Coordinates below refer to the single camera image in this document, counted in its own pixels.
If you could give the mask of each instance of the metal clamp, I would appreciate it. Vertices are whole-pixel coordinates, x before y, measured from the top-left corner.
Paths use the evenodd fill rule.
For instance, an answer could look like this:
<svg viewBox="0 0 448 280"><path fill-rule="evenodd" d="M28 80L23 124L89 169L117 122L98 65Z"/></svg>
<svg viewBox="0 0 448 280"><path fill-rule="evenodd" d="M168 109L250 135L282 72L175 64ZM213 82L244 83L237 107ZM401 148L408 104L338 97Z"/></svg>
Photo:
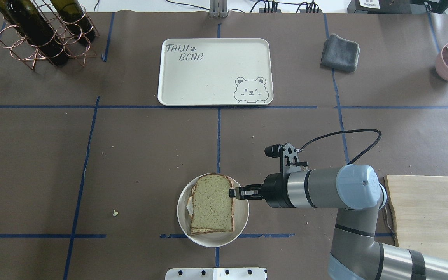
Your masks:
<svg viewBox="0 0 448 280"><path fill-rule="evenodd" d="M229 14L228 0L210 0L210 17L227 18Z"/></svg>

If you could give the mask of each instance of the bread slice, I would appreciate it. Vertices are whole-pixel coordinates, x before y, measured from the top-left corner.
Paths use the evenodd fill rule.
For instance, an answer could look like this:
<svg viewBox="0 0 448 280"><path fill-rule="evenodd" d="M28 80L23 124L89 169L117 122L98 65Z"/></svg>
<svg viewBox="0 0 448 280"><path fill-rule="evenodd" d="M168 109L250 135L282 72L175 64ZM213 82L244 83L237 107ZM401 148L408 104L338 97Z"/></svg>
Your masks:
<svg viewBox="0 0 448 280"><path fill-rule="evenodd" d="M191 189L191 235L235 230L235 201L229 197L231 180L220 174L200 177Z"/></svg>

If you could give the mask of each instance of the white mounting plate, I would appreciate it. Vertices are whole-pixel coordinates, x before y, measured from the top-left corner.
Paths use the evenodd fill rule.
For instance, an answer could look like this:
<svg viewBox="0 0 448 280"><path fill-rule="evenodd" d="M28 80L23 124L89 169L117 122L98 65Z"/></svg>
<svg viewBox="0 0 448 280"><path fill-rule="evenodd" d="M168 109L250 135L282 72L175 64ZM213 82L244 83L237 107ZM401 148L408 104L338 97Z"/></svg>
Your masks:
<svg viewBox="0 0 448 280"><path fill-rule="evenodd" d="M267 269L263 268L191 268L169 269L165 280L267 280Z"/></svg>
<svg viewBox="0 0 448 280"><path fill-rule="evenodd" d="M271 103L269 43L259 38L167 39L158 101L166 106Z"/></svg>

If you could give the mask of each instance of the table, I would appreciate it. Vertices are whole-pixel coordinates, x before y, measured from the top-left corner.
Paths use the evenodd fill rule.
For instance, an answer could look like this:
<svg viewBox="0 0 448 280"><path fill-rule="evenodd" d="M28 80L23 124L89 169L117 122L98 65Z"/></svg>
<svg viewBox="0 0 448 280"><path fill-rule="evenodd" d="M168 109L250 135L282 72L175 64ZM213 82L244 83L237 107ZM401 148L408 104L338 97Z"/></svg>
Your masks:
<svg viewBox="0 0 448 280"><path fill-rule="evenodd" d="M169 268L260 266L270 279L329 279L335 209L250 203L244 236L222 248L182 238L176 202L194 177L261 183L263 149L375 128L357 163L386 174L448 176L448 83L434 71L448 42L437 14L91 14L105 54L81 69L30 71L0 48L0 279L162 279ZM360 44L359 68L320 66L336 33ZM274 100L260 108L166 108L160 46L177 37L259 37L271 48ZM342 166L373 135L339 135L300 154ZM112 216L112 211L119 215ZM377 241L393 243L380 216Z"/></svg>

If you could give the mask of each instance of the green glass bottle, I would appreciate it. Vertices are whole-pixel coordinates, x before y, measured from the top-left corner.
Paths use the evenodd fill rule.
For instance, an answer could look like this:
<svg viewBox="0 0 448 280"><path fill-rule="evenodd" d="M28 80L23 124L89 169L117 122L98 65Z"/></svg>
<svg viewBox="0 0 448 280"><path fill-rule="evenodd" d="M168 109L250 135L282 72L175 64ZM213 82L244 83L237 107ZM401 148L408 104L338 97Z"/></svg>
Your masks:
<svg viewBox="0 0 448 280"><path fill-rule="evenodd" d="M8 13L7 10L7 0L0 0L0 13L5 17L5 20L7 21L7 23L11 24L11 25L17 25L15 23L15 21L13 20L13 18L11 18L10 14ZM25 35L23 34L22 30L20 30L20 27L15 27L16 32L18 32L18 34L21 37L24 37Z"/></svg>
<svg viewBox="0 0 448 280"><path fill-rule="evenodd" d="M55 65L65 64L69 57L56 41L55 32L31 0L7 0L7 10L27 38Z"/></svg>
<svg viewBox="0 0 448 280"><path fill-rule="evenodd" d="M77 0L51 0L51 3L55 6L56 11L64 21L67 23L75 23L67 26L73 35L79 35L82 30L90 42L95 39L96 33L93 25L89 22L89 19L84 16ZM79 43L86 45L87 40L81 38L79 39Z"/></svg>

